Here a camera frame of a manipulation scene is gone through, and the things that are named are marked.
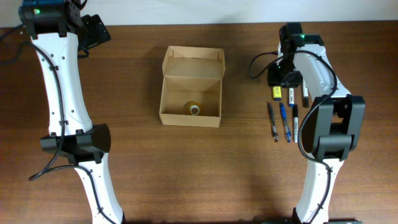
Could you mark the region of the yellow highlighter marker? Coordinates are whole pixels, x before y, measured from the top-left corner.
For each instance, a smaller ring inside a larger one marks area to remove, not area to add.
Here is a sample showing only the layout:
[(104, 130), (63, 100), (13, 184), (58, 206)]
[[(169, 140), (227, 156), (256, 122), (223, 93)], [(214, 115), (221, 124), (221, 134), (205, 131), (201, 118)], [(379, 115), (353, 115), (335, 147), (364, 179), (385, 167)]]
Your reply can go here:
[(273, 99), (275, 101), (281, 101), (282, 100), (282, 92), (281, 92), (281, 87), (279, 86), (274, 86), (272, 88), (272, 94), (273, 94)]

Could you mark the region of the cardboard box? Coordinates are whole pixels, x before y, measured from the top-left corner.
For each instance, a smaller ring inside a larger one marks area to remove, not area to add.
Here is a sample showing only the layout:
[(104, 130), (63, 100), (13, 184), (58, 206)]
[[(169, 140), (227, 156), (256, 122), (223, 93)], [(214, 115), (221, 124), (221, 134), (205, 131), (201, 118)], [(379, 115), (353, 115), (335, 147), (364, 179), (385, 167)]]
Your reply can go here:
[[(162, 62), (162, 124), (218, 128), (225, 70), (223, 49), (169, 46)], [(189, 101), (201, 104), (199, 116), (185, 114)]]

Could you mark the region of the yellow tape roll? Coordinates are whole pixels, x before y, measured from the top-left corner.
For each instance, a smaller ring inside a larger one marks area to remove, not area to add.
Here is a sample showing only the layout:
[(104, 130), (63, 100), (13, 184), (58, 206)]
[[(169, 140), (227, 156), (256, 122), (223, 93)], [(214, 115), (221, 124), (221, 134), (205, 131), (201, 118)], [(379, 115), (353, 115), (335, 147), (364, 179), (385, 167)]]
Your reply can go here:
[(189, 101), (184, 105), (185, 114), (191, 116), (199, 116), (202, 112), (201, 104), (195, 101)]

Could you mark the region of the black gel pen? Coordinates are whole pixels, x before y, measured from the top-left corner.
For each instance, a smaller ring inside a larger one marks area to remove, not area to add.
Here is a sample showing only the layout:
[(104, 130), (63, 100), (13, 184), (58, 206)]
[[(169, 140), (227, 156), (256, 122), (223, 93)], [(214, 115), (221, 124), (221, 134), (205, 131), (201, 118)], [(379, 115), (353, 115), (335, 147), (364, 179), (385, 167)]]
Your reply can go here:
[(277, 128), (276, 128), (276, 124), (275, 124), (273, 108), (272, 108), (272, 105), (270, 102), (268, 102), (267, 105), (268, 105), (269, 116), (270, 116), (271, 125), (272, 125), (272, 127), (271, 127), (272, 137), (273, 137), (274, 141), (277, 142), (279, 140), (279, 137), (277, 134)]

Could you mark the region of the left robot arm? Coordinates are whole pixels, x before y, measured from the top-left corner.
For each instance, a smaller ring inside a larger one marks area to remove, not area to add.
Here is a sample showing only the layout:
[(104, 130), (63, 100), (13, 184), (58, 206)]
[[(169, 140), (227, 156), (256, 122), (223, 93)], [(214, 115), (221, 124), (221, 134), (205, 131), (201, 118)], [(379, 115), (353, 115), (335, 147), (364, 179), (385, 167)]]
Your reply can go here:
[(53, 158), (38, 179), (55, 170), (73, 169), (89, 201), (93, 223), (125, 223), (114, 193), (108, 157), (111, 135), (107, 124), (93, 124), (81, 89), (78, 59), (111, 39), (100, 16), (80, 14), (82, 1), (23, 1), (19, 17), (37, 52), (49, 104), (49, 133), (40, 139)]

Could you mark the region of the blue whiteboard marker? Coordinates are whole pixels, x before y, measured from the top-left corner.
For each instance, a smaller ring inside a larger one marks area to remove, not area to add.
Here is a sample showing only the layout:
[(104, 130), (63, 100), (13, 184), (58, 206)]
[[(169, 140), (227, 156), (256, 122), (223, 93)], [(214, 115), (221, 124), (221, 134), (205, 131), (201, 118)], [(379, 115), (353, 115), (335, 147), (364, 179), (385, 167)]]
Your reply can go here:
[(295, 105), (295, 93), (294, 88), (289, 88), (289, 106), (293, 108)]

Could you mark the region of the black whiteboard marker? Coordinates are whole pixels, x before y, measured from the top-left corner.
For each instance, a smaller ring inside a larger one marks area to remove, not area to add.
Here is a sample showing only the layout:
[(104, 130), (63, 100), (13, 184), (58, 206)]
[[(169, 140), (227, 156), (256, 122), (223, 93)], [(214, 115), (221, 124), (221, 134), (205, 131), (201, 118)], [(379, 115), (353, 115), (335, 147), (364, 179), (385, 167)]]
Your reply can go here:
[(309, 107), (309, 92), (305, 80), (302, 80), (303, 107)]

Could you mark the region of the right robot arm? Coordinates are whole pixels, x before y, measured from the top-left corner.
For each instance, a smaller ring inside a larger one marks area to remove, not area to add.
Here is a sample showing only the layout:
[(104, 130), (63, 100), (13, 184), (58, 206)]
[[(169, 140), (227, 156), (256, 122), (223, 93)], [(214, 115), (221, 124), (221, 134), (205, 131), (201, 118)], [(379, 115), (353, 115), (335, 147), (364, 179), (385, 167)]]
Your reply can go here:
[(267, 73), (269, 86), (304, 84), (313, 101), (298, 129), (298, 146), (308, 165), (292, 223), (328, 223), (335, 179), (358, 144), (366, 104), (341, 84), (318, 34), (305, 34), (300, 23), (288, 22), (279, 39), (278, 58)]

